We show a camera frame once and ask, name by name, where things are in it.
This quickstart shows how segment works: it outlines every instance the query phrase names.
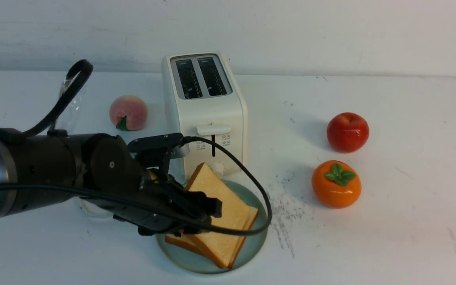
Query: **plastic bag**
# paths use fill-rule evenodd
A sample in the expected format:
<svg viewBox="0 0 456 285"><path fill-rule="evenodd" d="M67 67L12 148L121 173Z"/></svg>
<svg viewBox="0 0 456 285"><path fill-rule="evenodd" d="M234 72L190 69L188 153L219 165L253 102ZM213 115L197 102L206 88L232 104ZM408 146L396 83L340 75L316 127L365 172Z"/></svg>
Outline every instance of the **plastic bag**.
<svg viewBox="0 0 456 285"><path fill-rule="evenodd" d="M61 86L59 88L59 97L68 89L69 85L75 78L70 80L63 80ZM66 107L65 111L62 112L61 116L58 117L56 123L51 126L51 129L57 130L66 130L68 133L73 133L76 127L76 123L78 118L80 117L80 112L82 109L82 97L86 94L86 86L84 85L82 89L78 92L78 94L73 98L73 100L69 103L68 107Z"/></svg>

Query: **orange persimmon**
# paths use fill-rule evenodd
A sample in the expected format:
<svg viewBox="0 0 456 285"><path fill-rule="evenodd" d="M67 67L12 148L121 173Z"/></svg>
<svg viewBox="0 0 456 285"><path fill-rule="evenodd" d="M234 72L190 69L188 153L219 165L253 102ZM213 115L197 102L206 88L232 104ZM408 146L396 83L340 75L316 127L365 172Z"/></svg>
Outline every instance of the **orange persimmon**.
<svg viewBox="0 0 456 285"><path fill-rule="evenodd" d="M352 205L362 192L356 171L340 161L326 161L313 173L313 190L320 202L334 209Z"/></svg>

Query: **fake fruit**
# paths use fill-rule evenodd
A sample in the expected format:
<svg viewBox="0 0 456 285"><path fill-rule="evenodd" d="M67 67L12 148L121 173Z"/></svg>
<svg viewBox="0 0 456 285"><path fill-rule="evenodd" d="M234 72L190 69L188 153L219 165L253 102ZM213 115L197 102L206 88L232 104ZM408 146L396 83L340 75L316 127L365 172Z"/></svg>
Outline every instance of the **fake fruit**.
<svg viewBox="0 0 456 285"><path fill-rule="evenodd" d="M123 131L136 131L145 125L147 105L137 96L125 95L112 103L109 113L110 121L116 128Z"/></svg>
<svg viewBox="0 0 456 285"><path fill-rule="evenodd" d="M334 209L352 205L362 193L362 183L355 170L336 160L320 164L314 170L312 184L318 200Z"/></svg>
<svg viewBox="0 0 456 285"><path fill-rule="evenodd" d="M361 116L352 112L344 112L335 116L328 123L326 136L335 151L354 152L367 142L369 125Z"/></svg>

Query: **white wall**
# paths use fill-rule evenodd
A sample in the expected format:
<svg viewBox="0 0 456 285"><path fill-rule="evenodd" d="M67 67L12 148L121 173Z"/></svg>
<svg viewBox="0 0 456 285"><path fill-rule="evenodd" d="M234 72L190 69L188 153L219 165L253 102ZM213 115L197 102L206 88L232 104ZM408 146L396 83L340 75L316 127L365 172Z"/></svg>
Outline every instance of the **white wall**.
<svg viewBox="0 0 456 285"><path fill-rule="evenodd" d="M209 50L243 74L456 76L456 0L0 0L0 69Z"/></svg>

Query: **toaster lever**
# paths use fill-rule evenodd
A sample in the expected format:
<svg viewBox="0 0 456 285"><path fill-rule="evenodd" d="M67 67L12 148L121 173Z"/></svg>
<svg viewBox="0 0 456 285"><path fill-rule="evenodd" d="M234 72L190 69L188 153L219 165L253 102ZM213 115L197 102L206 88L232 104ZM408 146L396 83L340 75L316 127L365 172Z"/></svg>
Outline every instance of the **toaster lever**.
<svg viewBox="0 0 456 285"><path fill-rule="evenodd" d="M198 135L222 135L225 133L230 133L232 128L228 125L222 124L212 124L212 125L203 125L197 126Z"/></svg>

